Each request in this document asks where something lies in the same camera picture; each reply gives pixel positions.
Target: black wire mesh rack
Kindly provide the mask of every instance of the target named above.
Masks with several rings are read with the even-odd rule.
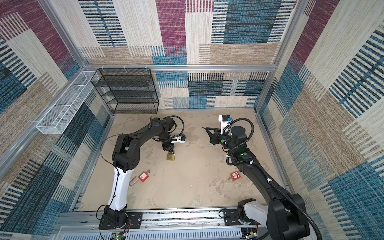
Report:
[[[150,69],[99,68],[91,82],[112,113],[157,113],[159,98]]]

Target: white arm segment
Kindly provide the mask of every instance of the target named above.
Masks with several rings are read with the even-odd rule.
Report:
[[[218,116],[218,121],[220,122],[221,134],[223,134],[223,129],[227,125],[229,125],[231,123],[231,121],[223,121],[223,115]],[[231,133],[231,126],[229,126],[229,128],[227,128],[225,132],[228,132],[228,134],[230,134]]]
[[[115,168],[115,178],[113,179],[113,187],[111,197],[109,198],[108,205],[112,210],[120,211],[127,205],[127,192],[129,187],[129,180],[131,179],[133,169],[123,172],[122,169]]]
[[[257,201],[249,202],[244,205],[245,215],[249,219],[253,219],[266,227],[266,217],[268,215],[268,207],[261,205]]]

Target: beige floor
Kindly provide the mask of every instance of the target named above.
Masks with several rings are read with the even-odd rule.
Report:
[[[262,166],[279,181],[276,169],[268,153],[260,128],[252,109],[210,109],[210,110],[159,110],[158,114],[117,114],[109,135],[134,132],[149,122],[150,116],[165,117],[178,115],[185,122],[185,144],[175,144],[175,161],[167,161],[167,152],[161,143],[150,140],[140,151],[141,159],[132,178],[150,170],[145,182],[137,181],[130,186],[127,195],[128,209],[152,209],[174,207],[213,207],[237,205],[247,198],[255,198],[265,204],[263,197],[251,181],[242,173],[236,181],[228,180],[234,166],[225,163],[221,145],[211,145],[202,127],[220,127],[219,114],[231,114],[233,118],[249,118],[255,125],[255,133],[248,147],[257,156]],[[177,129],[181,123],[176,120]],[[239,125],[250,132],[245,121]],[[111,160],[116,138],[108,139],[103,156]],[[106,204],[111,194],[113,167],[99,158],[91,180],[82,199],[80,211],[97,210]]]

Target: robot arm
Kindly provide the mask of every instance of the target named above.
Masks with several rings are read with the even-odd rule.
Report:
[[[173,152],[174,142],[183,143],[185,136],[181,133],[171,137],[169,131],[175,126],[173,116],[164,119],[154,118],[148,125],[140,130],[118,136],[115,149],[112,154],[114,169],[114,180],[111,197],[104,208],[102,219],[108,220],[109,224],[116,229],[123,228],[127,223],[127,192],[129,180],[133,169],[140,161],[140,147],[157,136],[158,141],[162,143],[163,150]]]
[[[221,128],[204,128],[213,145],[221,144],[228,149],[227,164],[235,165],[244,173],[262,194],[267,206],[259,204],[255,199],[246,199],[238,203],[237,212],[239,222],[250,224],[252,220],[267,227],[273,240],[296,240],[310,234],[309,223],[318,230],[316,224],[305,211],[304,200],[298,194],[291,194],[265,171],[256,156],[247,148],[246,142],[250,139],[245,134],[245,128],[232,124],[229,115],[220,115]]]

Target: black cable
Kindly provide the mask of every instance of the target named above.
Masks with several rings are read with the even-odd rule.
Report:
[[[218,216],[221,217],[221,218],[224,218],[224,214],[223,214],[223,216],[220,216],[220,213],[221,213],[223,210],[228,210],[228,209],[226,209],[226,208],[220,209],[220,211],[218,212]]]
[[[229,154],[227,154],[227,156],[232,156],[232,153],[233,153],[233,151],[236,149],[236,148],[238,148],[238,147],[240,147],[241,145],[243,145],[243,144],[245,144],[246,142],[248,142],[250,139],[251,139],[251,137],[252,137],[252,135],[253,135],[253,132],[254,132],[254,126],[253,126],[253,123],[249,120],[249,119],[247,119],[247,118],[239,118],[239,119],[236,119],[236,120],[234,120],[234,121],[232,121],[231,123],[230,123],[230,125],[232,126],[232,124],[233,123],[235,123],[235,122],[237,122],[237,121],[240,121],[240,120],[244,120],[244,121],[247,121],[247,122],[249,122],[249,124],[251,124],[251,133],[249,134],[249,136],[247,137],[247,139],[245,140],[245,141],[243,141],[242,143],[240,143],[240,144],[238,144],[238,145],[236,145],[235,147],[233,147],[230,151],[229,151]],[[228,165],[238,165],[238,164],[241,164],[241,163],[245,163],[245,162],[251,162],[251,161],[249,161],[249,160],[241,160],[241,161],[237,161],[237,162],[232,162],[232,163],[230,163],[229,162],[229,157],[227,157],[227,164]],[[257,166],[260,170],[261,170],[261,172],[263,173],[263,175],[266,177],[266,178],[270,178],[270,179],[272,179],[272,177],[268,174],[268,172],[260,165],[260,163],[253,163],[255,166]],[[316,223],[312,220],[312,218],[304,211],[304,209],[301,207],[301,206],[299,206],[290,196],[288,196],[287,194],[285,194],[277,185],[275,185],[275,183],[273,182],[273,180],[270,180],[270,181],[268,181],[268,183],[278,192],[278,193],[280,193],[290,204],[292,204],[294,207],[296,207],[297,208],[297,210],[299,210],[304,216],[305,216],[305,218],[308,220],[308,222],[312,225],[312,227],[313,227],[313,230],[315,231],[315,233],[316,233],[316,237],[317,237],[317,240],[322,240],[323,238],[322,238],[322,236],[321,236],[321,233],[320,233],[320,230],[319,230],[319,228],[317,227],[317,225],[316,225]],[[257,240],[261,240],[261,239],[263,239],[263,238],[265,238],[266,236],[262,236],[262,237],[260,237],[260,238],[257,238]]]
[[[98,217],[97,217],[97,213],[99,212],[99,210],[100,210],[101,207],[105,207],[105,205],[101,205],[101,206],[97,209],[97,211],[96,211],[96,218],[97,218],[97,220],[100,220],[100,221],[101,221],[101,218],[98,218]]]
[[[222,147],[222,149],[223,149],[224,152],[229,152],[229,150],[228,151],[224,150],[224,146]]]
[[[285,194],[277,185],[275,185],[274,181],[272,180],[272,177],[269,175],[269,173],[260,165],[260,163],[253,163],[256,167],[260,169],[260,171],[263,173],[263,175],[266,178],[269,178],[270,181],[268,181],[269,185],[271,185],[278,193],[280,193],[290,204],[292,204],[294,207],[296,207],[297,210],[299,210],[304,217],[308,220],[308,222],[312,225],[313,230],[315,231],[317,240],[322,240],[323,237],[321,236],[320,230],[317,227],[316,223],[312,220],[312,218],[304,211],[304,209],[299,206],[290,196]]]
[[[226,161],[226,162],[227,162],[227,164],[230,165],[230,166],[238,165],[238,164],[241,163],[241,161],[238,161],[238,162],[229,162],[229,156],[232,157],[232,153],[234,152],[234,150],[235,150],[236,148],[238,148],[238,147],[240,147],[241,145],[243,145],[243,144],[245,144],[246,142],[248,142],[248,141],[251,139],[251,137],[252,137],[252,135],[253,135],[253,132],[255,131],[255,127],[253,126],[252,121],[249,120],[249,119],[247,119],[247,118],[238,118],[238,119],[232,121],[232,122],[230,123],[230,125],[232,126],[235,122],[238,122],[238,121],[247,121],[247,122],[251,125],[251,133],[249,134],[249,136],[247,137],[247,139],[245,139],[243,142],[241,142],[241,143],[239,143],[238,145],[236,145],[235,147],[233,147],[233,148],[229,151],[229,153],[227,154],[227,161]]]
[[[100,145],[100,156],[101,156],[101,158],[104,159],[104,161],[106,161],[107,163],[109,163],[109,164],[112,165],[112,166],[113,166],[113,163],[108,162],[108,161],[103,157],[103,155],[102,155],[102,153],[101,153],[101,146],[104,144],[104,142],[105,142],[108,138],[111,138],[111,137],[114,137],[114,136],[120,136],[120,135],[124,135],[124,133],[120,133],[120,134],[115,134],[115,135],[109,136],[109,137],[107,137],[107,138],[101,143],[101,145]]]
[[[117,188],[117,186],[118,186],[118,180],[119,180],[119,175],[120,175],[119,170],[118,170],[117,168],[116,168],[116,170],[117,170],[117,172],[118,172],[118,177],[116,178],[115,191],[113,192],[111,203],[113,202],[113,199],[114,199],[115,196],[116,196],[116,188]],[[101,220],[101,219],[99,219],[99,218],[97,217],[97,212],[99,212],[99,210],[100,210],[100,208],[101,208],[102,206],[106,206],[106,205],[101,205],[101,206],[97,209],[97,211],[96,211],[96,218],[97,218],[98,220]],[[101,238],[102,238],[103,240],[105,240],[105,239],[103,238],[103,236],[101,235],[101,231],[100,231],[100,229],[99,229],[99,233],[100,233]]]
[[[105,240],[104,238],[103,238],[103,235],[101,235],[101,230],[99,229],[99,234],[100,234],[100,236],[101,236],[101,239],[102,240]]]
[[[173,136],[173,137],[170,138],[172,141],[176,141],[176,140],[173,139],[173,138],[174,138],[174,137],[179,137],[179,136],[184,132],[184,121],[181,119],[181,117],[176,116],[176,115],[166,116],[166,118],[168,118],[168,117],[169,117],[169,118],[178,118],[178,119],[180,119],[181,123],[183,124],[183,128],[181,129],[181,132],[180,132],[178,135]]]
[[[171,131],[171,132],[168,132],[168,133],[173,133],[177,128],[177,124],[175,123],[175,128]]]
[[[304,211],[304,209],[299,206],[290,196],[285,194],[278,186],[275,185],[275,183],[272,181],[269,182],[269,185],[271,185],[278,193],[280,193],[290,204],[292,204],[294,207],[299,210],[304,217],[308,220],[308,222],[312,225],[314,232],[316,233],[317,240],[322,240],[323,237],[321,236],[320,230],[317,227],[316,223],[312,220],[312,218]]]
[[[231,124],[225,126],[225,128],[223,129],[223,135],[228,135],[229,130],[228,130],[228,132],[225,132],[225,130],[226,130],[227,128],[229,128],[230,126],[231,126]]]

